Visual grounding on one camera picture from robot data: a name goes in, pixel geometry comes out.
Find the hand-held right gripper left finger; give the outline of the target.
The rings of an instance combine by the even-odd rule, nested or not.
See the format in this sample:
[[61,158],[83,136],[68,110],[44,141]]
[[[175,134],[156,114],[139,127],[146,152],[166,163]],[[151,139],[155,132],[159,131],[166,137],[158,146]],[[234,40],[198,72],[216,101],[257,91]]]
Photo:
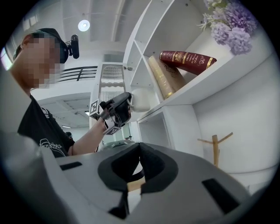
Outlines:
[[98,166],[98,175],[107,188],[121,193],[118,205],[109,210],[110,214],[121,219],[130,213],[127,184],[140,180],[140,173],[134,174],[140,162],[139,146],[139,143],[125,145],[123,151],[106,158]]

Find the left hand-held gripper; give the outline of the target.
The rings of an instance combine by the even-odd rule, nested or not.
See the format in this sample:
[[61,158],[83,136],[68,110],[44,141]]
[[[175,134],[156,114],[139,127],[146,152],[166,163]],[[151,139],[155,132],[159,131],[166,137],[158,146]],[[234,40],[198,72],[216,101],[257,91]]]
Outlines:
[[130,105],[127,103],[131,99],[129,92],[123,92],[107,102],[97,99],[91,103],[89,116],[95,120],[102,118],[106,127],[103,134],[114,135],[131,118]]

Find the white round object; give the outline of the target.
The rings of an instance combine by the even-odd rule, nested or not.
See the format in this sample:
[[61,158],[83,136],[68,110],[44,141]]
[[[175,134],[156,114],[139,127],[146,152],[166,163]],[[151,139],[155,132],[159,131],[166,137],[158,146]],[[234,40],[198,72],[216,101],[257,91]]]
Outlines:
[[136,88],[132,90],[132,111],[147,112],[158,104],[155,92],[150,88]]

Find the white and black robot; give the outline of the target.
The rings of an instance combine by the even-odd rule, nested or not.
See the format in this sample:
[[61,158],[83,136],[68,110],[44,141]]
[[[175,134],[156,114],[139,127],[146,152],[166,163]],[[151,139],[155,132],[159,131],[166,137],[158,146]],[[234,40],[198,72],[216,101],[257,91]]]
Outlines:
[[119,140],[119,141],[114,141],[114,142],[110,142],[110,143],[105,143],[102,148],[100,149],[100,151],[104,151],[104,150],[109,150],[109,149],[113,149],[113,148],[117,148],[123,145],[127,145],[127,144],[132,144],[135,143],[132,140]]

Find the red gold-printed book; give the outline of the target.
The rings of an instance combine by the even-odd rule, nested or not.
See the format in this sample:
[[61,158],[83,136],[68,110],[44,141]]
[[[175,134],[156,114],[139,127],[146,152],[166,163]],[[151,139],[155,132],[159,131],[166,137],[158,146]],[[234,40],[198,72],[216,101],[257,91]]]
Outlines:
[[210,56],[183,51],[162,51],[159,60],[194,75],[200,75],[217,62],[216,58]]

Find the black cap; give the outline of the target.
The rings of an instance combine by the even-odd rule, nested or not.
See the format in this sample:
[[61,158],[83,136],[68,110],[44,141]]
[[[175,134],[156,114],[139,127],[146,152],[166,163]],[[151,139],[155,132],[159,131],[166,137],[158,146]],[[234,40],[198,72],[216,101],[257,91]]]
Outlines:
[[34,38],[53,38],[55,40],[56,48],[59,48],[60,63],[64,64],[69,55],[68,46],[61,39],[60,35],[54,28],[41,28],[32,33]]

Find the round ceiling lamp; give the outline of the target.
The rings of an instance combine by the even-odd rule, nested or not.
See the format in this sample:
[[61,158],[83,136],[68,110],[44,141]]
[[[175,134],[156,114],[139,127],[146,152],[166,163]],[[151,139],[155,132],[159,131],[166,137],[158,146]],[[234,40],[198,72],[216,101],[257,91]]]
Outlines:
[[90,22],[89,22],[88,20],[81,20],[81,21],[78,23],[78,29],[79,29],[81,32],[85,32],[85,31],[87,31],[89,28],[90,28]]

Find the wooden mug tree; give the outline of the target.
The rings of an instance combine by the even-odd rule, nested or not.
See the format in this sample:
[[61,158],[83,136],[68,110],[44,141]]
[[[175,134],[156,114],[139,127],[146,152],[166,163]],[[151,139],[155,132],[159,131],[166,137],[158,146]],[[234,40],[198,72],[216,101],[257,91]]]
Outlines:
[[215,167],[219,167],[219,155],[220,155],[220,149],[219,144],[228,139],[233,135],[233,132],[229,133],[225,137],[218,139],[217,135],[212,136],[212,141],[204,140],[204,139],[197,139],[200,142],[207,143],[213,145],[213,164]]

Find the person's left forearm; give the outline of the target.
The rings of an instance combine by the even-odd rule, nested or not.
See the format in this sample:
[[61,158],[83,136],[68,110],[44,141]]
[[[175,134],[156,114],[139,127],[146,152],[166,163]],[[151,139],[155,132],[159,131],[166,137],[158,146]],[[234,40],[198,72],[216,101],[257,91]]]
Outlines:
[[105,131],[104,120],[100,117],[91,129],[69,148],[68,155],[75,156],[96,152]]

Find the black metal railing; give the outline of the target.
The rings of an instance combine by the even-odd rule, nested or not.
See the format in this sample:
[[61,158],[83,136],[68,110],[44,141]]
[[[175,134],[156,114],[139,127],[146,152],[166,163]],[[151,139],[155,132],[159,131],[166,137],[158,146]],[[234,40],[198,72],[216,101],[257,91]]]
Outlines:
[[84,66],[65,69],[62,71],[56,82],[94,79],[97,73],[97,68],[97,66]]

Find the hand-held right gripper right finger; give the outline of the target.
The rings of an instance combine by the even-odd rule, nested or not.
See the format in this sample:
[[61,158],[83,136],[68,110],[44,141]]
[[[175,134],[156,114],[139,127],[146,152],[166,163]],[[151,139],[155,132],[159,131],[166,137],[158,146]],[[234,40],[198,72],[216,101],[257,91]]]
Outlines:
[[169,155],[171,149],[148,143],[140,143],[139,147],[145,177],[141,194],[165,190],[178,175],[177,162]]

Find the purple artificial flowers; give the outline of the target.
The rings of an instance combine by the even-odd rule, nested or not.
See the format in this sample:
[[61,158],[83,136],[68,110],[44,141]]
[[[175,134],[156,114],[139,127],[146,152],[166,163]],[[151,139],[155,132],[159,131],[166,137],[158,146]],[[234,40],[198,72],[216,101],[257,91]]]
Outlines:
[[258,27],[258,21],[240,0],[203,0],[211,14],[203,14],[199,25],[204,31],[211,29],[211,36],[217,44],[228,46],[234,55],[251,51],[251,40]]

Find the black printed t-shirt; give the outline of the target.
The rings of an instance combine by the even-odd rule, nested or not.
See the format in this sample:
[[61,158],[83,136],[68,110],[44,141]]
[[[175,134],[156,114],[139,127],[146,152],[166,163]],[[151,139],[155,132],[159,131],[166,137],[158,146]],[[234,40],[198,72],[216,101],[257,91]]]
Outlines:
[[41,107],[33,96],[30,96],[30,99],[31,103],[17,132],[30,137],[40,147],[50,149],[56,158],[68,156],[74,141],[65,134],[47,109]]

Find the beige gold-printed book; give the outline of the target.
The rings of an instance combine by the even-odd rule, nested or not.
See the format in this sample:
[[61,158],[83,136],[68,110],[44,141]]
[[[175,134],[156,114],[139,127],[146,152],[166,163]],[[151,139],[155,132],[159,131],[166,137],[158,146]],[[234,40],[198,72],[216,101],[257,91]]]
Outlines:
[[164,99],[186,85],[185,79],[176,67],[170,67],[154,56],[148,59],[148,63]]

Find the white glass cabinet door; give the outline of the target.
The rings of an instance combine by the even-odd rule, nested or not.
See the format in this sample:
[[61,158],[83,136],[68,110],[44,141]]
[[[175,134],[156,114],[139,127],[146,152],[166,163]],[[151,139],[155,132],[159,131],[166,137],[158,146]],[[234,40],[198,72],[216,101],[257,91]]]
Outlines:
[[100,99],[102,102],[107,102],[115,96],[125,92],[125,90],[123,66],[103,64],[100,71],[97,72],[95,76],[95,84],[90,106],[91,103],[97,99]]

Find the white shelf unit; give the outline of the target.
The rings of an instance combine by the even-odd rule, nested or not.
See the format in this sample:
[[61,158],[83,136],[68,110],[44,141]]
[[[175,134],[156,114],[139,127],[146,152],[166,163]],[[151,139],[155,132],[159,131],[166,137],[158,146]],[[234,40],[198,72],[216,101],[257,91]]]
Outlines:
[[[137,116],[141,141],[203,155],[201,131],[193,105],[223,90],[264,62],[273,52],[268,36],[258,29],[250,53],[234,56],[201,31],[203,0],[151,0],[127,43],[124,72],[127,90],[142,90],[151,110]],[[169,99],[164,99],[148,64],[161,51],[189,51],[217,62]]]

